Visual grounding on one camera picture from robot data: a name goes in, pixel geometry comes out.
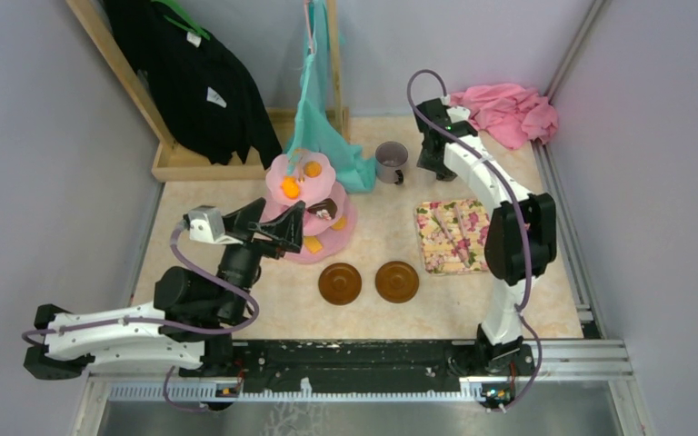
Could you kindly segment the orange biscuit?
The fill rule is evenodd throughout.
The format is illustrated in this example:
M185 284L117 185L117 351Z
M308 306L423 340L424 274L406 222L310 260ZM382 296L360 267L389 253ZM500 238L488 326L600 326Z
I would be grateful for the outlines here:
M319 253L324 247L316 236L306 236L304 238L304 248L309 253Z

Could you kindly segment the chocolate cake slice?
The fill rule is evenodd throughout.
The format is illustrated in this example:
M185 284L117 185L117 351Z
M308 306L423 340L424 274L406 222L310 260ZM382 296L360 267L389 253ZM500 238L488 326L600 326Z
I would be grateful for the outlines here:
M306 211L320 220L331 221L337 214L338 206L332 198L326 198L321 202L312 204Z

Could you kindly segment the orange macaron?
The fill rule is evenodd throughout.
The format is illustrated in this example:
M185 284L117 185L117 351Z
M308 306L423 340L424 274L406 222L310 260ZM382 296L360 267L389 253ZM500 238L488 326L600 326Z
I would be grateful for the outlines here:
M302 166L302 176L304 178L318 177L322 172L322 165L317 161L306 162Z

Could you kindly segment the orange round cookie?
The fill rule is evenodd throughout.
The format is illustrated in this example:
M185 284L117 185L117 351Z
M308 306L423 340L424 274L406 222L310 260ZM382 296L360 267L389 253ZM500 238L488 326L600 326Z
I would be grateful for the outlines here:
M348 223L347 215L340 217L332 226L331 229L335 231L342 231Z

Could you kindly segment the brown wooden coaster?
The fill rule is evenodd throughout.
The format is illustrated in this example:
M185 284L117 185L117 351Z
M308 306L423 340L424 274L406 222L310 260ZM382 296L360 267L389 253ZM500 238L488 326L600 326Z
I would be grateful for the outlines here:
M420 280L414 267L405 262L383 264L374 277L378 294L390 303L405 303L418 293Z
M349 263L332 263L318 278L320 295L333 305L346 305L357 299L362 290L362 277Z

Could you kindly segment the floral serving tray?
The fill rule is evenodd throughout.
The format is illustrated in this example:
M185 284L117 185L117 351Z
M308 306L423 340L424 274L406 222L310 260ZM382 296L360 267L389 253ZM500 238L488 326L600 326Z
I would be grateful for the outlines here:
M475 199L424 202L414 207L424 270L433 275L486 273L490 219Z

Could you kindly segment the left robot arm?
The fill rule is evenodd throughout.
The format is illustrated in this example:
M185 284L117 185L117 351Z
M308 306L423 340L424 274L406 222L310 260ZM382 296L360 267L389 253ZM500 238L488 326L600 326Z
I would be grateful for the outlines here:
M223 376L236 363L233 335L260 316L251 294L264 258L302 249L306 206L298 201L264 220L265 198L230 213L197 206L175 225L178 265L155 282L153 299L124 309L73 314L54 304L35 312L24 368L37 380L84 372L179 372Z

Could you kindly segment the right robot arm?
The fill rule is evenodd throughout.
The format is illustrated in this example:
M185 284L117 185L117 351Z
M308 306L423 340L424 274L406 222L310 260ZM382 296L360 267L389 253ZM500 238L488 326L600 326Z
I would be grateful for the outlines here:
M491 217L483 243L484 260L494 277L490 310L479 325L475 361L487 374L498 374L523 347L522 310L536 277L557 253L556 208L551 195L535 194L510 178L484 149L469 120L469 110L447 98L414 108L423 149L418 164L439 180L463 179ZM224 252L217 274L228 288L239 288L233 319L240 320L264 257L310 263L337 248L354 226L346 199L359 172L362 152L336 130L314 139L298 122L290 149L271 162L267 197L244 208L224 225L235 238Z

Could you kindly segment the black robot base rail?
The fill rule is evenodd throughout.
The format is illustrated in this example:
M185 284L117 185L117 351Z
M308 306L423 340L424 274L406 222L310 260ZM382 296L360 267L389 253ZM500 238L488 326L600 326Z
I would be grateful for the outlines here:
M185 378L229 377L244 393L385 394L455 392L462 378L533 373L529 345L489 362L473 341L212 341Z

